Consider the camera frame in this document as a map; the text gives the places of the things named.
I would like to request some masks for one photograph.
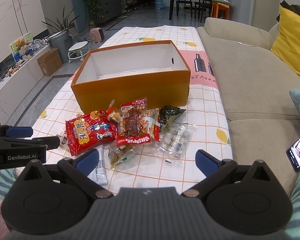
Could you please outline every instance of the barcode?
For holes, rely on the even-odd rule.
[[[129,110],[130,108],[131,108],[131,106],[122,106],[121,111]]]
[[[175,147],[174,147],[175,151],[176,152],[180,152],[182,145],[183,145],[182,142],[177,142],[176,145],[175,145]]]

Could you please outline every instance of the metal screw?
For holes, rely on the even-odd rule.
[[[183,195],[186,197],[197,197],[199,195],[199,191],[196,189],[188,189],[183,193]]]
[[[112,193],[110,191],[107,191],[106,189],[101,189],[96,192],[96,196],[98,198],[108,198],[111,197],[111,195]]]

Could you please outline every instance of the orange stool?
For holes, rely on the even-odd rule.
[[[212,10],[211,10],[211,17],[218,18],[219,16],[219,10],[226,11],[226,20],[229,20],[229,4],[224,4],[220,2],[213,2],[212,3]]]

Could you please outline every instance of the yellow pillow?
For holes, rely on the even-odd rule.
[[[271,51],[300,77],[300,16],[282,6],[279,34]]]

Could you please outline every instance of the white rolling stool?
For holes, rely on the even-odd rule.
[[[68,58],[69,58],[69,63],[71,63],[72,60],[80,58],[81,61],[84,61],[84,56],[86,56],[89,52],[88,48],[85,48],[88,45],[87,41],[81,41],[78,43],[75,43],[73,46],[70,47],[68,50]]]

